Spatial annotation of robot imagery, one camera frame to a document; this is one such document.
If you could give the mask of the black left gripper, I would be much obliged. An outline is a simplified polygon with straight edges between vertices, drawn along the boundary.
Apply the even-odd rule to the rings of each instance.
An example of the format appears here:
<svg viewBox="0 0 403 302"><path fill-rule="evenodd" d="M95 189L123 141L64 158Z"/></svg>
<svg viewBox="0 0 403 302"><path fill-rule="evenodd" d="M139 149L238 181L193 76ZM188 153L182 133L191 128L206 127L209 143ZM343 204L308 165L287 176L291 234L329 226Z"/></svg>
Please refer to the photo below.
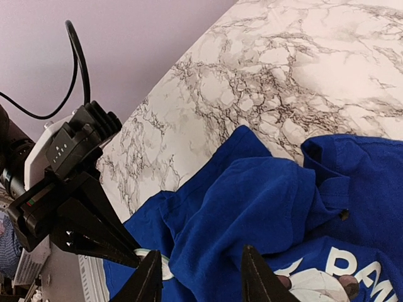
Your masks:
<svg viewBox="0 0 403 302"><path fill-rule="evenodd" d="M97 179L83 172L64 186L46 177L8 208L16 236L32 252L50 237L61 250L138 267L140 245L126 230Z"/></svg>

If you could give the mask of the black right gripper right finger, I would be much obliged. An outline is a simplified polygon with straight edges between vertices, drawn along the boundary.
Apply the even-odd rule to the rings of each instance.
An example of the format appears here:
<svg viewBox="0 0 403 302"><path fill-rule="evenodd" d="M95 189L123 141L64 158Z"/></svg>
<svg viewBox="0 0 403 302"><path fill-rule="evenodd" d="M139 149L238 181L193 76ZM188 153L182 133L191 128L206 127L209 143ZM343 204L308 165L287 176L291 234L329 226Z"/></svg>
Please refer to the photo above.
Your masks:
<svg viewBox="0 0 403 302"><path fill-rule="evenodd" d="M242 300L298 302L252 245L245 245L241 261Z"/></svg>

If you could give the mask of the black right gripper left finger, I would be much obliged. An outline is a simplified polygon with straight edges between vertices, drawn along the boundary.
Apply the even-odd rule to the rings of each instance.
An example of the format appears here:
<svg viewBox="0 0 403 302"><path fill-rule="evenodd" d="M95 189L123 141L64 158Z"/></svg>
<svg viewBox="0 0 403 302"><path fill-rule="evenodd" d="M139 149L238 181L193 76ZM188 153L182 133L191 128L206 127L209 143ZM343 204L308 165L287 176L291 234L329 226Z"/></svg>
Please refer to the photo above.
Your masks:
<svg viewBox="0 0 403 302"><path fill-rule="evenodd" d="M160 266L157 264L160 256L160 251L152 250L111 302L161 301L162 276Z"/></svg>

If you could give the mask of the green round brooch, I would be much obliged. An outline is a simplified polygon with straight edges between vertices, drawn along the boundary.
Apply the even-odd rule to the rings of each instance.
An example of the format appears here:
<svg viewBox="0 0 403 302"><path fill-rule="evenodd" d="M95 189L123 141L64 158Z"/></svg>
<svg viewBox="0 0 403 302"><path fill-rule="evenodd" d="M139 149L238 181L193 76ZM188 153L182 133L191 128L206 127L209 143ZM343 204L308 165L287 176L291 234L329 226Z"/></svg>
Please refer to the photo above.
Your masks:
<svg viewBox="0 0 403 302"><path fill-rule="evenodd" d="M137 257L143 261L150 253L152 252L151 249L139 248L135 249L134 253ZM169 268L169 258L163 254L157 260L157 264L159 264L161 269L161 276L163 281L168 281L174 278L174 274L171 272Z"/></svg>

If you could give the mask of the blue panda print t-shirt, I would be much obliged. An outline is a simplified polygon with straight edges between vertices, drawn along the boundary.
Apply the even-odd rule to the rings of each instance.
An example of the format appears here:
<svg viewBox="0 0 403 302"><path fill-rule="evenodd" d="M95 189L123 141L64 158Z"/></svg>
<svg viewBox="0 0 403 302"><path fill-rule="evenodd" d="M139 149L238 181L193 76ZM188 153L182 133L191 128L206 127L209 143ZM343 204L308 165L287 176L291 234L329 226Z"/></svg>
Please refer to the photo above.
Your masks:
<svg viewBox="0 0 403 302"><path fill-rule="evenodd" d="M240 301L252 245L300 301L402 300L402 142L313 137L304 162L240 126L177 191L125 228L169 260L163 301Z"/></svg>

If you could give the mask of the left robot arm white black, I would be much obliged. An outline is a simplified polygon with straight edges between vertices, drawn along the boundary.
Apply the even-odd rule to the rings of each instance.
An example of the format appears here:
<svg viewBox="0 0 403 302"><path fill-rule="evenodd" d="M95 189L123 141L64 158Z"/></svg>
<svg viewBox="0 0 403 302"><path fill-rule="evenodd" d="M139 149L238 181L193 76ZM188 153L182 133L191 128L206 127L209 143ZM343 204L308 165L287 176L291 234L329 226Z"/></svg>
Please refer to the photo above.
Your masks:
<svg viewBox="0 0 403 302"><path fill-rule="evenodd" d="M20 244L33 251L44 238L58 248L136 268L140 245L115 213L96 167L101 145L122 129L97 102L81 106L51 135L39 181L27 188L25 165L35 143L1 112L1 184Z"/></svg>

